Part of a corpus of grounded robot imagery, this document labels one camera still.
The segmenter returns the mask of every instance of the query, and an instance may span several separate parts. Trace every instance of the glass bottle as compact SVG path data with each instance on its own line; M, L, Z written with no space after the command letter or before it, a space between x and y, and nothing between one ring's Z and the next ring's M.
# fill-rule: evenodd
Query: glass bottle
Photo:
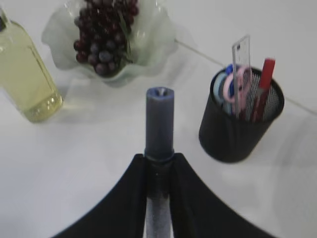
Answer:
M63 99L31 38L0 6L0 87L31 122L53 115Z

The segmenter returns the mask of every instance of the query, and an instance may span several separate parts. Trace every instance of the pen holder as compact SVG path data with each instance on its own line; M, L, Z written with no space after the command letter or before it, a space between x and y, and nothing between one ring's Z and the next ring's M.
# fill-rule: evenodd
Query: pen holder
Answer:
M246 118L250 118L256 97L261 71L252 68L253 81L247 97ZM211 82L211 90L199 131L199 140L204 150L216 160L235 163L247 158L260 141L271 123L284 109L284 95L277 83L272 80L263 121L250 122L228 115L217 104L213 95L213 85L220 71Z

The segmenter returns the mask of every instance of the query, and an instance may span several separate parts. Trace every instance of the clear plastic ruler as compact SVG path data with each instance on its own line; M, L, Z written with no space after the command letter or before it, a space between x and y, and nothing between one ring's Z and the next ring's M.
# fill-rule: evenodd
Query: clear plastic ruler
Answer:
M232 58L233 58L233 83L234 83L234 99L235 99L235 114L239 118L240 104L238 98L238 90L244 90L243 88L238 88L237 83L237 67L238 66L248 66L251 68L250 60L250 36L246 35L241 40L236 42L232 46Z

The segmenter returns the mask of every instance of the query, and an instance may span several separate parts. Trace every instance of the red pen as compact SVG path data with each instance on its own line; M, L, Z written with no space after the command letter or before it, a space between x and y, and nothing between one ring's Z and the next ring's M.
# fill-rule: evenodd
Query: red pen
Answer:
M259 82L259 88L257 90L250 117L252 122L262 121L263 119L264 109L273 77L274 66L274 59L265 59L261 79Z

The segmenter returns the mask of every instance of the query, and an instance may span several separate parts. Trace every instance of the glass bowl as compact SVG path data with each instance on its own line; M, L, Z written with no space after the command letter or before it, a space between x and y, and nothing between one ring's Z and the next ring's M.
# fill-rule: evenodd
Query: glass bowl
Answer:
M127 64L112 77L98 76L93 67L76 61L74 42L79 39L79 29L74 19L86 3L70 0L59 7L50 17L43 33L42 42L49 46L53 61L58 69L76 69L89 78L115 81L126 76L150 73L164 63L175 44L175 29L167 10L156 0L139 0L139 15L132 25L129 40L133 64Z

